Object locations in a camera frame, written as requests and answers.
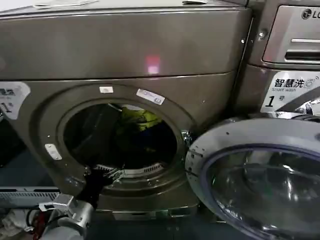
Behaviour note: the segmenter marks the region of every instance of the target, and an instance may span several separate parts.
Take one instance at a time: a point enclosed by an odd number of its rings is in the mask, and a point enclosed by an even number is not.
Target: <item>open washer door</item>
[[[186,155],[193,191],[255,239],[320,239],[319,122],[270,113],[219,124]]]

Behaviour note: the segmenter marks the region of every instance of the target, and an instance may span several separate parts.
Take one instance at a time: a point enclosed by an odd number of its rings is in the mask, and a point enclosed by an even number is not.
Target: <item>number 1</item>
[[[275,96],[270,96],[269,98],[270,98],[270,102],[269,102],[268,105],[265,105],[265,106],[266,106],[266,107],[273,107],[272,102],[273,102],[273,100],[275,99]]]

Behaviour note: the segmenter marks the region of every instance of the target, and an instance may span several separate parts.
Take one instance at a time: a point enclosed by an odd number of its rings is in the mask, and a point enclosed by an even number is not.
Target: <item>washing machine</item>
[[[223,114],[250,22],[249,8],[219,0],[3,12],[0,107],[62,192],[77,194],[92,167],[121,169],[98,210],[192,214],[186,152]]]
[[[254,17],[233,109],[292,112],[309,103],[304,108],[319,113],[319,2],[249,0],[246,6]]]

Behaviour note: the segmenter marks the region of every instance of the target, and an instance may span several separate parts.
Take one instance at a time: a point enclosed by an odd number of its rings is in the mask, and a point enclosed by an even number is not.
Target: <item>lg logo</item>
[[[302,12],[302,19],[308,19],[312,15],[312,10],[311,9],[306,9]]]
[[[313,19],[320,19],[320,12],[312,11],[311,9],[306,9],[302,12],[302,19],[309,19],[312,16]]]

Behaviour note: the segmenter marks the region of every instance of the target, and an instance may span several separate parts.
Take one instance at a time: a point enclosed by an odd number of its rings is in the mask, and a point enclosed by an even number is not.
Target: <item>floor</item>
[[[103,217],[97,217],[87,239],[252,240],[226,223],[210,223],[199,216],[161,221],[103,221]]]

